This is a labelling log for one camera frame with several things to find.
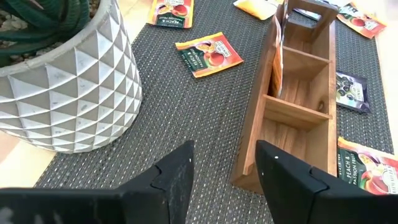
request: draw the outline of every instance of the plant pot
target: plant pot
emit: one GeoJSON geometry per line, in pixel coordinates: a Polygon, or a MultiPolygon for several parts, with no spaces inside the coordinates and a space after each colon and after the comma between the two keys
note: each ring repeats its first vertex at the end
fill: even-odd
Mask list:
{"type": "Polygon", "coordinates": [[[76,36],[32,60],[0,68],[0,129],[37,147],[88,152],[122,135],[142,88],[115,0],[101,0],[76,36]]]}

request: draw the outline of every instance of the wooden compartment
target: wooden compartment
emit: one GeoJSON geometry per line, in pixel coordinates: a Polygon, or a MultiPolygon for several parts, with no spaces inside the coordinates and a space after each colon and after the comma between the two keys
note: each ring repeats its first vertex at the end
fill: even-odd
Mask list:
{"type": "Polygon", "coordinates": [[[275,57],[276,21],[272,18],[244,121],[231,182],[262,193],[254,151],[266,140],[329,174],[336,175],[335,32],[336,9],[311,0],[289,0],[293,8],[322,15],[313,27],[289,19],[283,46],[283,82],[279,98],[267,95],[275,57]]]}

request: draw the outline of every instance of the wooden table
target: wooden table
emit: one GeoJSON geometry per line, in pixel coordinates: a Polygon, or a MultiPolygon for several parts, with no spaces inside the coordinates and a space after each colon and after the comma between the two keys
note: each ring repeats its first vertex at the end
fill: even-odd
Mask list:
{"type": "MultiPolygon", "coordinates": [[[[379,53],[384,94],[389,114],[389,124],[395,154],[398,154],[398,105],[395,96],[398,95],[398,67],[395,65],[395,54],[398,44],[398,2],[395,0],[373,1],[360,0],[360,6],[375,12],[377,17],[385,20],[388,27],[376,37],[379,53]]],[[[152,0],[119,0],[121,13],[126,23],[131,40],[134,40],[144,27],[152,0]]],[[[0,132],[0,187],[32,187],[42,175],[55,152],[37,149],[26,142],[0,132]]]]}

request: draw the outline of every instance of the white geometric planter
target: white geometric planter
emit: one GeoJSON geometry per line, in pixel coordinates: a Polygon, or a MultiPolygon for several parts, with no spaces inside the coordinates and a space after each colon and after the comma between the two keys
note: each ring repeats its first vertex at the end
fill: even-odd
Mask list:
{"type": "Polygon", "coordinates": [[[141,82],[115,0],[60,47],[0,68],[0,129],[37,147],[87,152],[136,118],[141,82]]]}

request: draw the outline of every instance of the gray woven placemat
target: gray woven placemat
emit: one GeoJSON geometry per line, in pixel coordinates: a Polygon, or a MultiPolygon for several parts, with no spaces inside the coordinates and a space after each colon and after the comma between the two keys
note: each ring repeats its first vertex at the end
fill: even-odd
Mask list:
{"type": "MultiPolygon", "coordinates": [[[[196,1],[189,30],[145,26],[132,45],[144,92],[132,127],[96,151],[57,154],[36,187],[115,188],[194,139],[195,182],[187,223],[271,223],[264,197],[229,183],[262,38],[270,23],[240,11],[233,1],[196,1]],[[245,62],[194,79],[174,43],[219,31],[245,62]]],[[[348,140],[391,152],[376,44],[339,22],[336,28],[338,68],[368,78],[373,109],[372,114],[361,115],[338,108],[338,130],[348,140]]]]}

